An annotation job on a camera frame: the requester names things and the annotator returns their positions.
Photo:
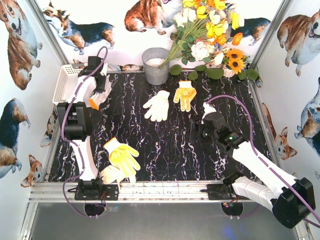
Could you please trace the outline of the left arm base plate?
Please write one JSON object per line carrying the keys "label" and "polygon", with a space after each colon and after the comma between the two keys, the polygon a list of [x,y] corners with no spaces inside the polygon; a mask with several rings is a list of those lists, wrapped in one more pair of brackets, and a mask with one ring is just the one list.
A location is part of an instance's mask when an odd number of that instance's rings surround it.
{"label": "left arm base plate", "polygon": [[119,187],[115,184],[102,184],[99,181],[80,181],[75,188],[76,201],[117,201]]}

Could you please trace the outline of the yellow palm glove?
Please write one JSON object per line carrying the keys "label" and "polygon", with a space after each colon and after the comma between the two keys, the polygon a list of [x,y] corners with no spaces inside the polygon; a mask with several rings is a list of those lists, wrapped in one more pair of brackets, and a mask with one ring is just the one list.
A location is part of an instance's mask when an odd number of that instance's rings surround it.
{"label": "yellow palm glove", "polygon": [[127,144],[120,143],[116,137],[105,143],[103,147],[108,152],[110,165],[122,170],[129,182],[135,184],[136,173],[141,169],[136,160],[139,152]]}

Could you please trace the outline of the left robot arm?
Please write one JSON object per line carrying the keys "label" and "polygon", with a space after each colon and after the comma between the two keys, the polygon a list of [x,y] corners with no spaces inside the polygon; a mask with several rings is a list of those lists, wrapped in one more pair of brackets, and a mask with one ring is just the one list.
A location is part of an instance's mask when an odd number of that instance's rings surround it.
{"label": "left robot arm", "polygon": [[89,56],[70,97],[57,104],[61,137],[72,147],[81,181],[95,180],[98,176],[90,144],[93,130],[90,108],[97,110],[110,93],[107,70],[102,58]]}

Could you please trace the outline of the orange dotted glove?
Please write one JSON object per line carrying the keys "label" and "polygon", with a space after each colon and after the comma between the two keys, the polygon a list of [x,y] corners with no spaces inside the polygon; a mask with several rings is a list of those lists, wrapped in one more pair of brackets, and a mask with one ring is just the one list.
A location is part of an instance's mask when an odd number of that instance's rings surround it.
{"label": "orange dotted glove", "polygon": [[180,110],[182,112],[191,111],[191,101],[195,98],[197,91],[192,86],[191,80],[181,80],[178,82],[179,87],[176,89],[173,102],[180,103]]}

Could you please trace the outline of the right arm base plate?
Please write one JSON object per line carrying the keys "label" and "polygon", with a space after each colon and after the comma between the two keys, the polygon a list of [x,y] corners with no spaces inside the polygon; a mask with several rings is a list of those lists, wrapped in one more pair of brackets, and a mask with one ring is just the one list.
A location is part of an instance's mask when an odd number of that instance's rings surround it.
{"label": "right arm base plate", "polygon": [[225,185],[223,182],[209,183],[203,189],[201,193],[206,193],[209,200],[233,200],[238,197],[239,200],[249,200],[247,197],[236,195],[231,186]]}

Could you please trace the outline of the white glove orange cuff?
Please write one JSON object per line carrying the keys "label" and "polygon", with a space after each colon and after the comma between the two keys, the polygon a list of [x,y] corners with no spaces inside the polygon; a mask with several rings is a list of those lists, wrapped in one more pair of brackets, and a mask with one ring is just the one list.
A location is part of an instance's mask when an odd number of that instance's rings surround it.
{"label": "white glove orange cuff", "polygon": [[89,98],[89,104],[95,110],[100,109],[100,104],[103,104],[106,101],[107,97],[109,96],[109,94],[112,90],[112,86],[111,86],[109,78],[110,78],[110,75],[108,74],[106,76],[104,91],[103,92],[94,92],[91,95],[91,97]]}

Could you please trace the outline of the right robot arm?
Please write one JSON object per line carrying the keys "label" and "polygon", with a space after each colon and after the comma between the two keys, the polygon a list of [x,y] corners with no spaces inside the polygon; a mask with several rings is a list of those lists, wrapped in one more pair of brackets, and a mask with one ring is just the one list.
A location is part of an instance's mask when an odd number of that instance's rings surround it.
{"label": "right robot arm", "polygon": [[223,183],[235,195],[250,199],[270,210],[286,228],[292,229],[309,214],[314,214],[316,201],[312,183],[297,179],[261,154],[239,131],[231,130],[219,112],[190,121],[190,142],[201,147],[215,144],[222,152],[254,173],[260,183],[241,173],[233,173]]}

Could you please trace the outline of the white plastic storage basket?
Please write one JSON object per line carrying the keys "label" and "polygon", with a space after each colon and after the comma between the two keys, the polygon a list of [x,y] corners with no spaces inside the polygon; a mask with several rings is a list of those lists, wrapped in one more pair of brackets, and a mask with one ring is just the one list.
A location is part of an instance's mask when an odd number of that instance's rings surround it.
{"label": "white plastic storage basket", "polygon": [[78,84],[78,74],[86,65],[86,63],[74,63],[61,66],[52,98],[54,105],[66,102],[72,96]]}

